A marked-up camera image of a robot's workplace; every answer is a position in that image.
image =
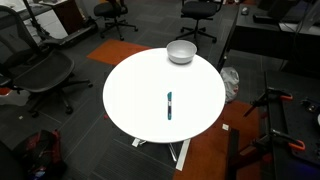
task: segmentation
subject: orange carpet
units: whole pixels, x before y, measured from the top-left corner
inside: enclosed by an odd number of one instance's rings
[[[87,58],[117,65],[127,57],[147,49],[150,47],[109,39],[91,52]]]
[[[249,104],[239,101],[227,104],[213,126],[191,139],[183,170],[176,170],[173,180],[224,180],[230,131],[223,130],[222,124],[239,130],[239,149],[244,147],[259,135],[258,111],[243,118],[248,108]],[[259,171],[260,165],[255,163],[238,170],[237,179],[259,180]]]

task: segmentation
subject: white plastic bag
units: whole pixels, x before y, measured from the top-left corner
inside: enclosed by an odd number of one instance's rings
[[[233,67],[222,68],[220,75],[226,89],[226,103],[233,101],[239,90],[239,75]]]

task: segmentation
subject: black office chair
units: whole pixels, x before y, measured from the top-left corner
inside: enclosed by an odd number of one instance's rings
[[[223,0],[220,2],[214,2],[214,0],[199,0],[199,1],[186,1],[182,0],[182,9],[181,9],[181,17],[182,18],[192,18],[196,20],[196,26],[195,28],[189,28],[189,27],[182,27],[181,33],[184,32],[184,30],[188,30],[190,32],[180,35],[176,37],[176,39],[180,39],[185,36],[193,35],[196,45],[198,47],[197,43],[197,34],[201,34],[203,36],[207,36],[209,38],[212,38],[212,42],[216,43],[217,38],[205,33],[206,28],[199,28],[199,21],[200,20],[213,20],[212,16],[214,16],[218,11],[220,11],[222,7]]]
[[[100,37],[104,38],[104,33],[113,27],[117,28],[120,36],[120,40],[123,41],[119,26],[133,27],[134,31],[138,31],[138,28],[134,25],[130,25],[126,20],[118,21],[117,17],[128,13],[128,7],[124,4],[124,0],[106,0],[107,2],[101,3],[94,7],[94,14],[96,16],[102,16],[105,20],[112,18],[114,22],[106,22],[105,29],[100,32]]]
[[[0,6],[0,87],[26,90],[37,98],[30,109],[33,117],[38,116],[39,103],[53,92],[62,97],[66,113],[71,114],[73,109],[62,88],[78,83],[92,87],[89,80],[68,81],[74,62],[59,51],[47,49],[39,48],[17,12]]]

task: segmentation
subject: pen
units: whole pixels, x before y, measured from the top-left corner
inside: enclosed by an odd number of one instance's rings
[[[172,112],[171,112],[171,99],[172,99],[172,92],[168,93],[168,120],[171,120]]]

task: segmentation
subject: round table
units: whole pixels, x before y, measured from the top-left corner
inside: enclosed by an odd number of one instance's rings
[[[197,136],[217,120],[225,87],[216,69],[200,56],[178,65],[168,59],[166,48],[157,48],[136,53],[113,69],[103,103],[125,133],[148,142],[174,143]]]

